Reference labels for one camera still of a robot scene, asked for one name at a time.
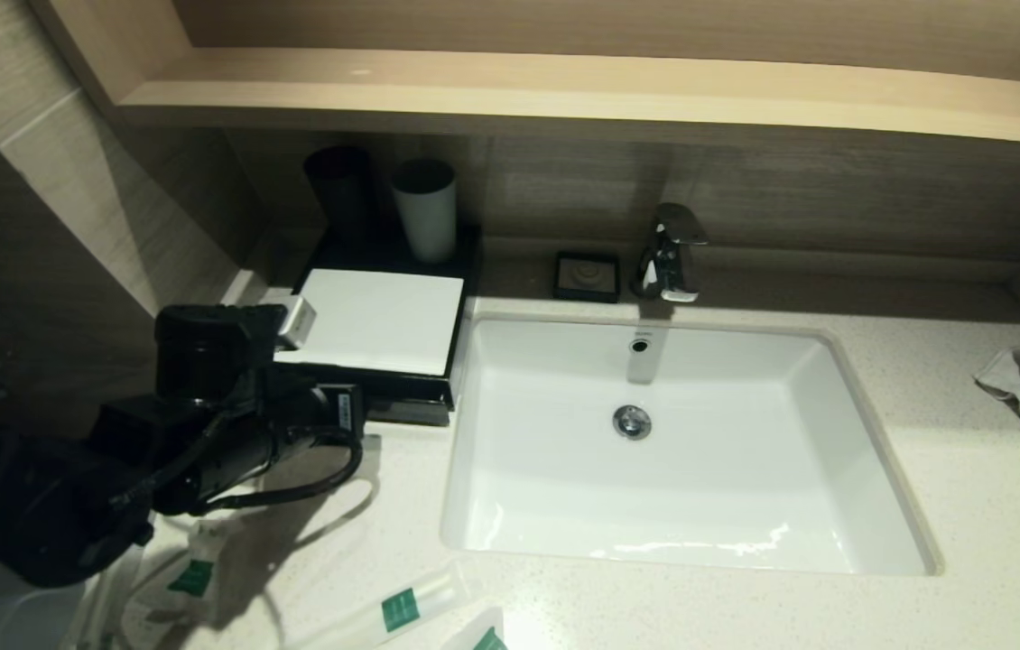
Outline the black glossy box drawer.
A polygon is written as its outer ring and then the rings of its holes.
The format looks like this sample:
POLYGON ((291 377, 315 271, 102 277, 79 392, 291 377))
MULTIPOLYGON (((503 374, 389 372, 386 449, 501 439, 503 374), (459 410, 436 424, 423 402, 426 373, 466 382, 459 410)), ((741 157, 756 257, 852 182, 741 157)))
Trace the black glossy box drawer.
POLYGON ((453 407, 440 400, 391 399, 369 395, 365 399, 366 418, 371 423, 448 427, 453 407))

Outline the small square green-label packet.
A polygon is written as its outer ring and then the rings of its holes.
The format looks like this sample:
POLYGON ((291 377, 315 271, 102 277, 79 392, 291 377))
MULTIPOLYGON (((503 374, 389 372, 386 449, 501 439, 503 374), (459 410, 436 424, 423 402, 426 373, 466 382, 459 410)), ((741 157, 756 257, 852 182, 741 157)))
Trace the small square green-label packet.
POLYGON ((221 558, 235 521, 198 521, 174 558, 145 577, 134 601, 146 613, 176 624, 212 624, 220 612, 221 558))

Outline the black plastic cup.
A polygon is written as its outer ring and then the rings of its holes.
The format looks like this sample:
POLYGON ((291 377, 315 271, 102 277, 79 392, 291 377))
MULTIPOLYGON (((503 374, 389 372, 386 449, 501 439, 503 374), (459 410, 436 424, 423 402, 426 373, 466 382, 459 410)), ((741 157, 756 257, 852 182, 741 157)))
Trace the black plastic cup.
POLYGON ((369 153, 354 145, 332 145, 313 152, 303 171, 332 233, 365 246, 378 238, 378 208, 369 153))

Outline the black amenity drawer box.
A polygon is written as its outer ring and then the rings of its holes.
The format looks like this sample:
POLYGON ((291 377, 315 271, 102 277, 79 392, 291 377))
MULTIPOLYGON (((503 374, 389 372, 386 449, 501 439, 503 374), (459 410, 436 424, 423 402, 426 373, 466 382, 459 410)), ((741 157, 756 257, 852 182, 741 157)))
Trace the black amenity drawer box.
POLYGON ((455 412, 461 391, 460 376, 463 373, 460 360, 468 340, 468 302, 476 293, 482 265, 480 227, 461 227, 456 244, 455 255, 448 262, 431 265, 419 262, 402 239, 352 246, 337 236, 325 235, 294 289, 295 295, 301 295, 305 279, 312 270, 459 277, 464 281, 463 301, 453 332, 447 371, 443 376, 386 373, 323 365, 279 365, 320 383, 369 385, 373 395, 389 396, 391 399, 440 400, 451 404, 455 412))

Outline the light grey plastic cup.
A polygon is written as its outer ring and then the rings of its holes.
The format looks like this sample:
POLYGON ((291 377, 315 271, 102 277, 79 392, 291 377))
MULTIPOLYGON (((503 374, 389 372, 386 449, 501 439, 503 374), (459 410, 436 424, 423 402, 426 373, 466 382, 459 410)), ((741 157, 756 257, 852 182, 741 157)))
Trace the light grey plastic cup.
POLYGON ((391 189, 415 258, 426 264, 448 262, 455 255, 457 233, 452 166, 434 159, 405 161, 392 172, 391 189))

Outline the wide toothbrush packet green label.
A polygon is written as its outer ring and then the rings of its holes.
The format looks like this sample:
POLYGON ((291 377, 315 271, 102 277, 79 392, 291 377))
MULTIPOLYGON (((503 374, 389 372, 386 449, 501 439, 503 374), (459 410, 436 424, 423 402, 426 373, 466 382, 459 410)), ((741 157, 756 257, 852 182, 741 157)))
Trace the wide toothbrush packet green label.
POLYGON ((488 580, 472 560, 453 560, 336 618, 282 650, 377 650, 484 595, 488 580))

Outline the small packet green corner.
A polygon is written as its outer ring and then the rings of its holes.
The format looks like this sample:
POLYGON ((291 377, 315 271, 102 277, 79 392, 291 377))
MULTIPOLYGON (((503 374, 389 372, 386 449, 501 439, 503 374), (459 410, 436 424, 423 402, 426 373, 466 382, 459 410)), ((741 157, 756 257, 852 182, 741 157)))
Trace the small packet green corner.
POLYGON ((509 650, 505 639, 505 610, 481 610, 472 621, 450 637, 441 650, 509 650))

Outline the black square soap dish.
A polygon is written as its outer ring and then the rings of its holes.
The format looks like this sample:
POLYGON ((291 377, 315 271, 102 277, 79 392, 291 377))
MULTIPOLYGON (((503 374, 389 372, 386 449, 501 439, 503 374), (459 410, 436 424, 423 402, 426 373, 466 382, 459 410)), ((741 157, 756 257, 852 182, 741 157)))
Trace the black square soap dish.
POLYGON ((620 295, 620 259, 617 255, 557 252, 552 280, 554 299, 617 304, 620 295))

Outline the long slim toothbrush packet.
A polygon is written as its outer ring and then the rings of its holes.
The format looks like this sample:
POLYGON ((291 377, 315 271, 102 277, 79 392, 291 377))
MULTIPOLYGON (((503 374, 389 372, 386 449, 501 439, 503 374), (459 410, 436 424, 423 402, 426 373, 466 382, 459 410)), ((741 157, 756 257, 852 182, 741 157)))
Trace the long slim toothbrush packet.
POLYGON ((121 560, 98 576, 74 649, 129 650, 122 618, 144 558, 142 548, 131 548, 121 560))

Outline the chrome sink drain stopper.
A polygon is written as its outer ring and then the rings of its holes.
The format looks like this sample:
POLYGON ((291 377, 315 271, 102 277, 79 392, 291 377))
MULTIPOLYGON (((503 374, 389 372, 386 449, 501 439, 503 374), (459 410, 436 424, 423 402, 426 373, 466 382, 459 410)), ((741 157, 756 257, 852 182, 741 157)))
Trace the chrome sink drain stopper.
POLYGON ((612 424, 618 436, 629 441, 646 439, 652 432, 652 419, 636 404, 623 404, 613 412, 612 424))

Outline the chrome sink faucet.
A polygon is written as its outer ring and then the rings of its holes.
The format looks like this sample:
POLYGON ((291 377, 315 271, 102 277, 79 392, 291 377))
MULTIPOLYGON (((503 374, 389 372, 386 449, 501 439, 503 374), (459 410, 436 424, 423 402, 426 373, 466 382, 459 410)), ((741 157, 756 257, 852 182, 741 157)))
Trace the chrome sink faucet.
POLYGON ((709 235, 687 206, 659 203, 630 281, 631 291, 643 300, 694 303, 700 295, 694 250, 708 243, 709 235))

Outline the white ceramic sink basin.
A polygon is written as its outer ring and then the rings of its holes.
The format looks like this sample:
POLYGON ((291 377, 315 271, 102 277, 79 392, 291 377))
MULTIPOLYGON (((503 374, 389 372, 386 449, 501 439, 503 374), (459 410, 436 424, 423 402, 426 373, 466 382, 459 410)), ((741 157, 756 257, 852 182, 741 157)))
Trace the white ceramic sink basin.
POLYGON ((935 576, 883 437, 814 330, 479 320, 441 539, 494 552, 935 576), (636 404, 646 439, 618 436, 636 404))

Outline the wooden wall shelf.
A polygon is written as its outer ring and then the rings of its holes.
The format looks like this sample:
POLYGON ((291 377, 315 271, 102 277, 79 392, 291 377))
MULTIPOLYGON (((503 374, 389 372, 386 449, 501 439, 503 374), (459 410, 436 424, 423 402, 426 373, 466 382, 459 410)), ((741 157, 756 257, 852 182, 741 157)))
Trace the wooden wall shelf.
POLYGON ((172 0, 30 0, 129 126, 688 140, 777 126, 1020 143, 1020 82, 733 60, 196 48, 172 0))

